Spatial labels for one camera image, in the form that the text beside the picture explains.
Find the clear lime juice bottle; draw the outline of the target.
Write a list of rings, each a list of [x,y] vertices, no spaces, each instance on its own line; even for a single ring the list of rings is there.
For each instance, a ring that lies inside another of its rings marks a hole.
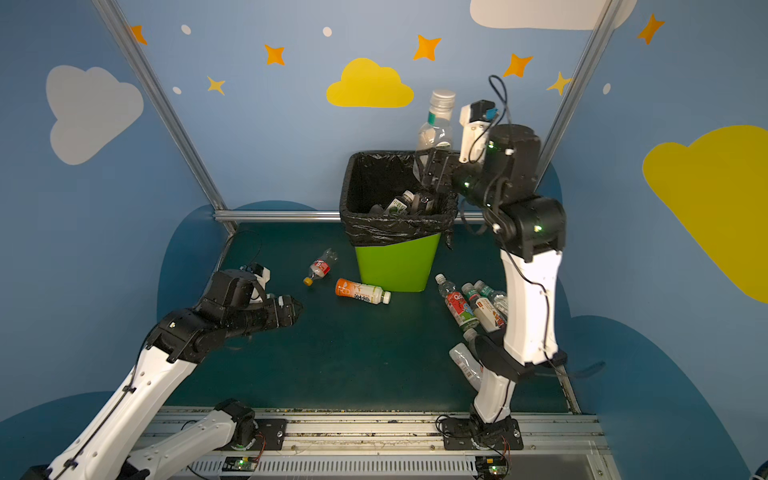
[[[396,196],[385,208],[385,214],[389,216],[399,216],[408,214],[413,206],[415,194],[410,190],[405,190],[399,196]]]

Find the clear bottle green cap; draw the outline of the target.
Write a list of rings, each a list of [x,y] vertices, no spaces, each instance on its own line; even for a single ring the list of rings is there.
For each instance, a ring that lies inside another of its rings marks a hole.
[[[418,132],[417,151],[452,149],[453,131],[451,118],[455,100],[456,93],[451,90],[438,89],[432,92],[427,121]]]

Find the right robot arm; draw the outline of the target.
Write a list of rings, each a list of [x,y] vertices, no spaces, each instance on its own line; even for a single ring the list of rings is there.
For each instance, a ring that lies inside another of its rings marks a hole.
[[[480,208],[500,249],[512,301],[504,325],[464,333],[482,368],[480,388],[466,418],[441,415],[436,429],[447,450],[523,447],[510,402],[517,383],[539,365],[566,363],[555,336],[555,287],[565,248],[566,215],[554,198],[536,194],[541,141],[529,127],[472,121],[461,151],[447,160],[441,185]]]

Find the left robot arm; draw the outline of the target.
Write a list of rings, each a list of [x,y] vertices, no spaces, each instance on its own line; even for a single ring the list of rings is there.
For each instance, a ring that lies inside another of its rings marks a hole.
[[[133,368],[81,434],[26,479],[168,479],[220,448],[264,445],[252,408],[235,399],[163,441],[134,448],[176,388],[231,338],[292,326],[303,306],[269,296],[265,279],[238,269],[213,273],[200,300],[167,314],[147,334]]]

